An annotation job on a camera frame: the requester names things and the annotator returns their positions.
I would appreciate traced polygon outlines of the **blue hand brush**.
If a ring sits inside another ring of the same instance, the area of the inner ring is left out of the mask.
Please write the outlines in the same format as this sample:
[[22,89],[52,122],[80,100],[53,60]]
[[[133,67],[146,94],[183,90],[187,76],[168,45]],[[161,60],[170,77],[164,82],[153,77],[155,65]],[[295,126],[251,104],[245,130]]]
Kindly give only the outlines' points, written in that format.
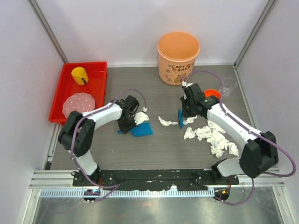
[[180,128],[183,128],[184,126],[184,118],[183,118],[183,113],[181,109],[178,109],[178,124]]

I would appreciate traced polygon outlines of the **blue plastic dustpan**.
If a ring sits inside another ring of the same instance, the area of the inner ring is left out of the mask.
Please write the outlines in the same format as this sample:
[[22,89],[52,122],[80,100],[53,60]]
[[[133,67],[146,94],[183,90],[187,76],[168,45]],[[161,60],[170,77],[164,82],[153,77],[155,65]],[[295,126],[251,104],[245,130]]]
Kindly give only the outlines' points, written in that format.
[[130,129],[128,132],[131,133],[134,137],[153,135],[153,130],[151,128],[150,122],[148,121],[137,125],[136,127]]

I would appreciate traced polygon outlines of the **orange capybara bucket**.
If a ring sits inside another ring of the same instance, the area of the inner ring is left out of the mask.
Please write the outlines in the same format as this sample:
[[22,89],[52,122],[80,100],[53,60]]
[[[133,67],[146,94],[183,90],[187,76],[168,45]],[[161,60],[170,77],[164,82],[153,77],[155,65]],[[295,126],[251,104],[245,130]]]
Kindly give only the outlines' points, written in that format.
[[157,43],[158,73],[169,85],[181,85],[191,74],[200,43],[192,34],[174,31],[164,34]]

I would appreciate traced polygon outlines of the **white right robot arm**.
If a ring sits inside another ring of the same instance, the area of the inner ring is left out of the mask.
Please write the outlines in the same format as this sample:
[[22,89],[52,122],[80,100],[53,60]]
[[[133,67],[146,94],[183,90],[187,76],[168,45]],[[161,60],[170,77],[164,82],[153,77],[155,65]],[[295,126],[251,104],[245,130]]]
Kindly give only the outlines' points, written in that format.
[[198,84],[183,82],[182,89],[182,117],[201,116],[214,122],[242,148],[242,154],[237,158],[221,160],[212,166],[211,179],[214,183],[222,184],[232,175],[256,178],[278,163],[273,133],[263,133],[246,124],[220,103],[216,96],[205,96]]

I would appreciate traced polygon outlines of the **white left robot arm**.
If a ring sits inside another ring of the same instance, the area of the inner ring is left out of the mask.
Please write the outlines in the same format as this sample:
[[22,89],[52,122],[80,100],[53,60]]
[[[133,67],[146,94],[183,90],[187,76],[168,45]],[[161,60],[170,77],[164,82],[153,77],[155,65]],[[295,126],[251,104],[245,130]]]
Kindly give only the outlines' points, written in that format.
[[71,158],[79,165],[87,185],[95,186],[100,180],[100,168],[90,152],[94,131],[111,121],[117,121],[121,133],[126,134],[148,120],[146,108],[136,112],[139,105],[138,100],[129,95],[126,99],[115,99],[91,112],[72,111],[69,114],[58,136],[58,142],[69,151]]

